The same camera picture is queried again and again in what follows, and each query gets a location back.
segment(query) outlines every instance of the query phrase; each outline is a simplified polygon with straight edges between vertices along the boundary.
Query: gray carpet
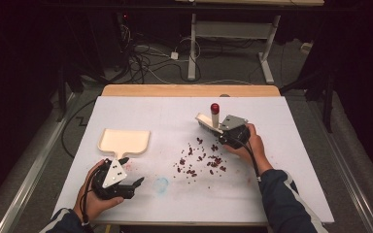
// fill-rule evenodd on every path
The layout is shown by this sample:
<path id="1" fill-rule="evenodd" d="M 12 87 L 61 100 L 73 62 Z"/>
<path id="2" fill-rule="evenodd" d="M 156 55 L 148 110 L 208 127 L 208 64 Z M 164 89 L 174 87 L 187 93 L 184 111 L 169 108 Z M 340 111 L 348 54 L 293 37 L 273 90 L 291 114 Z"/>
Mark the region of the gray carpet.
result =
<path id="1" fill-rule="evenodd" d="M 300 43 L 294 41 L 283 46 L 274 45 L 268 59 L 271 66 L 276 86 L 295 81 L 297 75 L 306 59 L 306 55 L 299 52 Z M 254 51 L 261 51 L 261 42 L 253 43 L 248 49 L 234 49 L 224 52 L 215 58 L 205 58 L 214 56 L 214 51 L 202 52 L 198 58 L 201 79 L 197 83 L 208 83 L 219 80 L 237 80 L 253 84 L 265 84 L 261 70 L 257 62 Z M 166 47 L 154 46 L 156 49 L 169 54 L 171 50 Z M 159 62 L 164 58 L 148 56 L 151 62 Z M 187 76 L 187 65 L 179 63 L 183 77 Z M 108 71 L 108 76 L 114 75 L 113 70 Z M 145 83 L 186 83 L 179 75 L 179 68 L 167 66 L 148 73 L 145 76 Z M 119 80 L 123 82 L 130 80 L 128 76 Z M 93 83 L 88 78 L 84 78 L 85 91 L 78 98 L 77 106 L 71 111 L 74 113 L 79 107 L 96 98 L 102 90 L 102 86 Z M 220 84 L 242 84 L 236 81 L 227 81 Z M 326 133 L 322 130 L 322 124 L 314 115 L 311 105 L 319 106 L 320 103 L 309 103 L 305 101 L 302 91 L 290 91 L 286 94 L 289 108 L 304 142 L 305 148 L 311 158 L 312 164 L 321 182 L 325 197 L 334 215 L 335 223 L 325 226 L 329 232 L 368 232 L 366 223 L 362 220 L 356 204 L 352 199 L 351 192 L 347 189 L 345 181 L 340 176 L 339 166 L 334 159 L 333 147 L 327 141 Z M 84 125 L 80 126 L 79 118 L 72 118 L 65 128 L 65 147 L 74 154 L 79 146 L 81 138 L 85 133 L 85 123 L 90 117 L 93 105 L 90 104 L 76 114 L 76 117 L 83 117 Z M 339 145 L 339 150 L 343 152 L 348 164 L 357 179 L 358 184 L 369 200 L 369 205 L 373 210 L 373 166 L 370 163 L 364 149 L 355 136 L 354 129 L 343 115 L 342 105 L 336 95 L 334 95 L 334 109 L 332 115 L 332 136 Z M 42 149 L 48 140 L 58 109 L 54 108 L 52 115 L 42 126 L 40 132 L 25 151 L 11 175 L 3 183 L 0 189 L 0 221 L 8 210 L 27 172 L 32 166 L 36 154 Z M 56 140 L 51 149 L 50 160 L 33 190 L 27 204 L 19 216 L 17 224 L 14 224 L 15 232 L 38 232 L 42 229 L 51 217 L 57 197 L 61 191 L 69 167 L 73 158 L 70 157 L 61 144 L 61 138 Z M 98 226 L 96 232 L 105 232 L 105 225 Z M 133 228 L 132 232 L 204 232 L 207 228 L 156 228 L 141 227 Z M 251 228 L 223 228 L 215 229 L 221 232 L 262 232 L 262 229 Z M 114 226 L 112 232 L 118 232 L 118 227 Z"/>

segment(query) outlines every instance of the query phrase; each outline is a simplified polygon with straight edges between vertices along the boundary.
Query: cable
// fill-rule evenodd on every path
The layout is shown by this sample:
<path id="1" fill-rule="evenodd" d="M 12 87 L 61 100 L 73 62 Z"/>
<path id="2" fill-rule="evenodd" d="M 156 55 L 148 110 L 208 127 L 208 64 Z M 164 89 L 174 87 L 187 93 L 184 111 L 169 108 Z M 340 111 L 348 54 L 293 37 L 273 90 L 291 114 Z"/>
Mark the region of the cable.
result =
<path id="1" fill-rule="evenodd" d="M 86 197 L 87 197 L 87 194 L 91 192 L 91 190 L 89 190 L 89 186 L 90 184 L 92 183 L 92 180 L 93 180 L 93 177 L 100 171 L 99 167 L 97 167 L 90 175 L 89 175 L 89 178 L 86 182 L 86 185 L 85 185 L 85 190 L 84 190 L 84 194 L 83 196 L 81 197 L 81 200 L 80 200 L 80 209 L 81 209 L 81 213 L 83 214 L 83 227 L 85 229 L 85 232 L 87 233 L 92 233 L 93 232 L 93 229 L 92 227 L 90 226 L 89 224 L 89 217 L 86 213 Z"/>
<path id="2" fill-rule="evenodd" d="M 284 58 L 284 49 L 286 48 L 287 43 L 283 45 L 283 50 L 281 51 L 281 62 L 280 62 L 280 78 L 281 82 L 283 81 L 283 58 Z"/>
<path id="3" fill-rule="evenodd" d="M 179 43 L 178 43 L 178 45 L 174 48 L 174 52 L 176 52 L 177 51 L 177 48 L 178 48 L 178 46 L 180 46 L 181 45 L 181 43 L 182 42 L 184 42 L 184 41 L 186 41 L 186 40 L 190 40 L 190 41 L 192 41 L 193 43 L 195 43 L 197 46 L 198 46 L 198 54 L 195 56 L 195 59 L 196 58 L 198 58 L 199 57 L 199 55 L 201 54 L 201 47 L 199 46 L 199 44 L 198 44 L 198 42 L 197 41 L 195 41 L 195 40 L 192 40 L 191 38 L 189 38 L 189 37 L 185 37 L 185 38 L 183 38 Z"/>
<path id="4" fill-rule="evenodd" d="M 241 43 L 242 41 L 228 43 L 226 41 L 217 40 L 217 38 L 216 38 L 216 40 L 210 40 L 208 38 L 197 37 L 197 39 L 200 39 L 200 40 L 202 40 L 204 42 L 205 41 L 206 42 L 210 42 L 210 43 L 213 43 L 213 44 L 216 44 L 216 45 L 220 46 L 219 48 L 205 47 L 205 46 L 202 46 L 202 42 L 199 42 L 200 45 L 201 45 L 200 46 L 201 50 L 220 50 L 216 55 L 213 55 L 213 56 L 203 56 L 204 58 L 207 58 L 207 59 L 212 59 L 212 58 L 216 58 L 218 56 L 221 56 L 224 51 L 238 50 L 238 49 L 247 49 L 247 48 L 249 48 L 256 41 L 254 39 L 248 39 L 248 40 L 244 41 L 244 44 L 239 45 L 239 46 L 235 46 L 232 43 Z"/>
<path id="5" fill-rule="evenodd" d="M 137 48 L 137 47 L 141 47 L 141 48 L 148 48 L 146 51 L 148 51 L 148 50 L 155 50 L 155 51 L 159 51 L 159 54 L 152 54 L 152 53 L 148 53 L 148 55 L 161 55 L 161 56 L 166 56 L 166 57 L 169 57 L 169 55 L 167 55 L 167 54 L 165 54 L 163 51 L 161 51 L 161 50 L 157 50 L 157 49 L 155 49 L 155 48 L 152 48 L 152 47 L 150 47 L 150 46 L 135 46 L 135 49 Z"/>
<path id="6" fill-rule="evenodd" d="M 125 29 L 125 32 L 124 32 L 123 38 L 122 38 L 123 41 L 125 41 L 126 35 L 128 35 L 128 40 L 126 42 L 126 46 L 125 46 L 125 48 L 123 48 L 125 50 L 129 46 L 129 44 L 130 44 L 129 42 L 131 41 L 131 31 L 129 30 L 129 28 L 127 26 L 125 26 L 123 24 L 121 25 L 121 27 L 123 27 Z"/>
<path id="7" fill-rule="evenodd" d="M 164 80 L 162 80 L 160 77 L 158 77 L 152 70 L 150 70 L 150 68 L 148 68 L 148 67 L 145 67 L 145 69 L 147 70 L 147 71 L 149 71 L 149 72 L 151 72 L 151 74 L 153 74 L 159 81 L 161 81 L 161 82 L 163 82 L 163 83 L 166 83 L 166 84 L 174 84 L 174 83 L 169 83 L 169 82 L 167 82 L 167 81 L 164 81 Z"/>
<path id="8" fill-rule="evenodd" d="M 206 83 L 200 83 L 200 84 L 211 84 L 211 83 L 222 83 L 222 82 L 236 82 L 236 83 L 244 83 L 248 85 L 253 85 L 252 83 L 247 83 L 247 82 L 239 81 L 239 80 L 218 80 L 218 81 L 212 81 L 212 82 L 206 82 Z"/>
<path id="9" fill-rule="evenodd" d="M 296 7 L 296 9 L 298 10 L 298 5 L 296 5 L 292 0 L 289 0 L 290 3 L 292 3 L 292 5 L 294 5 Z"/>
<path id="10" fill-rule="evenodd" d="M 147 57 L 142 56 L 142 55 L 141 55 L 141 58 L 142 58 L 141 59 L 140 57 L 138 57 L 135 54 L 135 52 L 134 52 L 134 54 L 131 55 L 131 58 L 134 59 L 134 60 L 130 60 L 131 69 L 129 71 L 130 71 L 130 75 L 131 75 L 131 78 L 132 78 L 131 81 L 132 81 L 132 83 L 138 83 L 139 80 L 142 80 L 141 84 L 143 84 L 145 82 L 145 74 L 144 74 L 144 72 L 146 71 L 146 70 L 144 70 L 144 68 L 145 67 L 148 68 L 150 60 Z M 138 65 L 138 69 L 133 69 L 132 68 L 132 64 L 137 64 Z M 141 73 L 141 77 L 140 78 L 136 78 L 136 76 L 138 75 L 138 73 Z"/>
<path id="11" fill-rule="evenodd" d="M 255 170 L 255 174 L 256 174 L 256 179 L 258 181 L 260 181 L 259 170 L 258 170 L 258 166 L 256 165 L 255 156 L 254 156 L 253 149 L 251 148 L 251 144 L 248 144 L 248 145 L 250 145 L 250 147 L 248 148 L 247 145 L 245 145 L 244 143 L 242 143 L 241 141 L 239 141 L 235 138 L 227 138 L 227 140 L 233 140 L 236 143 L 240 144 L 245 150 L 247 150 L 247 152 L 250 154 L 251 161 L 253 162 L 253 166 L 254 166 L 254 170 Z"/>
<path id="12" fill-rule="evenodd" d="M 62 147 L 63 149 L 65 150 L 65 152 L 71 157 L 71 158 L 75 158 L 75 155 L 70 152 L 67 148 L 66 148 L 66 145 L 65 145 L 65 141 L 64 141 L 64 135 L 65 135 L 65 130 L 66 128 L 68 127 L 69 123 L 71 122 L 71 120 L 83 109 L 85 108 L 86 106 L 88 106 L 89 104 L 91 103 L 95 103 L 96 102 L 96 99 L 94 100 L 91 100 L 89 101 L 88 103 L 84 104 L 82 107 L 80 107 L 69 119 L 68 121 L 66 121 L 66 124 L 65 124 L 65 127 L 62 129 L 62 132 L 61 132 L 61 135 L 60 135 L 60 142 L 62 144 Z"/>

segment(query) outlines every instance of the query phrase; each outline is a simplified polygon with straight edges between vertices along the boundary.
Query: sleeve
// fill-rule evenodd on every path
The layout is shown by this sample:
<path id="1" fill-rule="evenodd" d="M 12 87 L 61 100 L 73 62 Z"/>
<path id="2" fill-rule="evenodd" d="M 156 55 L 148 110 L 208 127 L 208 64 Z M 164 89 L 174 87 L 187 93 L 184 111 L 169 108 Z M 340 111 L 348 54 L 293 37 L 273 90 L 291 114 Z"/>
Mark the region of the sleeve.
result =
<path id="1" fill-rule="evenodd" d="M 70 209 L 60 209 L 51 218 L 51 222 L 40 233 L 73 232 L 85 233 L 77 214 Z"/>
<path id="2" fill-rule="evenodd" d="M 327 232 L 320 219 L 298 195 L 292 177 L 282 170 L 261 175 L 259 189 L 268 221 L 275 233 Z"/>

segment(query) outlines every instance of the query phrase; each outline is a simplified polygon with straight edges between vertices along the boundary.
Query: white table surface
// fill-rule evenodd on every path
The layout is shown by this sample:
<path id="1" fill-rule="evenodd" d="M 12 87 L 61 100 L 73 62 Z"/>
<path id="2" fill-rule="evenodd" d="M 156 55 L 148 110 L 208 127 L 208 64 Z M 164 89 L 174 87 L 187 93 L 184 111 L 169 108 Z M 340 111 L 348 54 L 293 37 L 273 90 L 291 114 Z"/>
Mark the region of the white table surface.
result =
<path id="1" fill-rule="evenodd" d="M 334 221 L 284 97 L 98 97 L 54 211 L 72 208 L 87 171 L 111 157 L 97 148 L 104 128 L 150 130 L 146 152 L 130 156 L 124 165 L 126 182 L 145 177 L 144 182 L 132 199 L 94 223 L 266 224 L 253 169 L 224 150 L 195 120 L 198 113 L 210 117 L 212 103 L 220 105 L 220 121 L 234 115 L 254 123 L 271 164 L 292 175 L 300 196 L 322 222 Z M 201 145 L 197 138 L 203 140 Z M 219 149 L 212 151 L 213 145 Z M 189 147 L 195 149 L 193 155 L 187 155 Z M 225 172 L 207 166 L 213 161 L 210 155 L 222 158 Z M 186 166 L 180 165 L 181 158 Z M 189 165 L 196 177 L 184 173 Z"/>

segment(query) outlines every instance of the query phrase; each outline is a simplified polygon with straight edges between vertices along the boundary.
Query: human hand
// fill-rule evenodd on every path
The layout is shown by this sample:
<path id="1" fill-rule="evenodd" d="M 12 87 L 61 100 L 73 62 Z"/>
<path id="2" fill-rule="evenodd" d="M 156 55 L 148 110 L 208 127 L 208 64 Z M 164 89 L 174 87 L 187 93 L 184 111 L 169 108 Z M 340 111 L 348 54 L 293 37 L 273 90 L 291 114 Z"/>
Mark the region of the human hand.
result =
<path id="1" fill-rule="evenodd" d="M 85 186 L 89 181 L 89 176 L 92 174 L 93 171 L 99 166 L 104 163 L 104 160 L 99 161 L 95 166 L 93 166 L 86 175 L 86 179 L 84 184 L 81 186 L 81 189 L 78 193 L 77 202 L 75 203 L 74 212 L 78 215 L 81 222 L 83 222 L 83 213 L 81 211 L 81 199 L 85 194 Z M 86 214 L 88 216 L 88 220 L 91 221 L 97 218 L 102 212 L 117 206 L 118 204 L 123 202 L 123 197 L 115 197 L 110 200 L 102 200 L 96 196 L 93 191 L 90 191 L 86 195 Z"/>
<path id="2" fill-rule="evenodd" d="M 272 169 L 272 166 L 265 156 L 264 145 L 262 143 L 261 137 L 256 134 L 255 126 L 251 123 L 247 123 L 246 126 L 250 130 L 250 139 L 247 142 L 247 147 L 253 151 L 254 159 L 256 161 L 259 174 L 261 175 L 264 171 Z M 244 147 L 241 147 L 239 149 L 234 149 L 229 145 L 223 145 L 223 147 L 227 151 L 240 156 L 248 164 L 253 166 L 253 160 L 251 159 L 251 155 L 247 152 L 247 150 Z"/>

